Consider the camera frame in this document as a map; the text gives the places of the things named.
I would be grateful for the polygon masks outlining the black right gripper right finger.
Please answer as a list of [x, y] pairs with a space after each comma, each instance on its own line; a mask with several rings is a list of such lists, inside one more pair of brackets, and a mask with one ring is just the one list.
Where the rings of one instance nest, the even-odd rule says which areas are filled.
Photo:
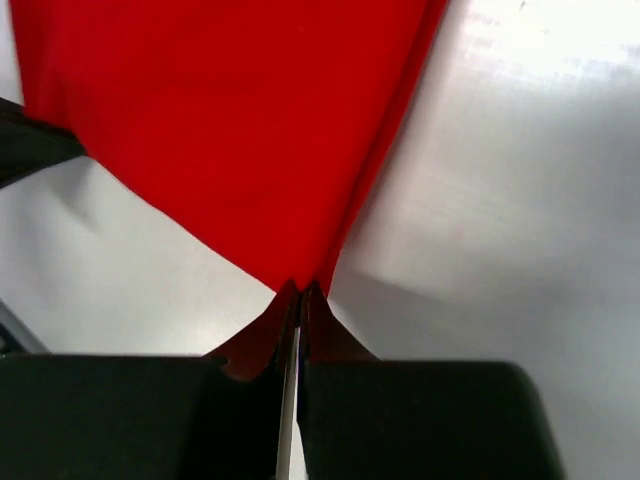
[[502, 361], [381, 360], [317, 284], [300, 303], [297, 422], [312, 479], [561, 479], [527, 373]]

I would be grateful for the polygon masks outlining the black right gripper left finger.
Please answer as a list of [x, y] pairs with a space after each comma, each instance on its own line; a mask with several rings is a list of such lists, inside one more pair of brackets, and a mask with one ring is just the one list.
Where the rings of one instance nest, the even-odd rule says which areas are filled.
[[286, 478], [299, 297], [202, 356], [4, 356], [2, 477]]

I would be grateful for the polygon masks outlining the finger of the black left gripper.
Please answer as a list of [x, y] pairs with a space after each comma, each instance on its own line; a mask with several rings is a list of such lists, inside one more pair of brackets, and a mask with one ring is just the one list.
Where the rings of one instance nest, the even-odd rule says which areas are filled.
[[2, 98], [0, 114], [2, 188], [85, 155], [85, 148], [71, 132], [28, 118], [17, 103]]

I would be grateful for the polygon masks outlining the red t-shirt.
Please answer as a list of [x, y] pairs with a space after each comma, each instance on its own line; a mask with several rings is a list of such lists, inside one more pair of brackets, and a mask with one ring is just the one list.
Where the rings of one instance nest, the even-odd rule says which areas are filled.
[[443, 1], [13, 1], [23, 112], [272, 289], [331, 284]]

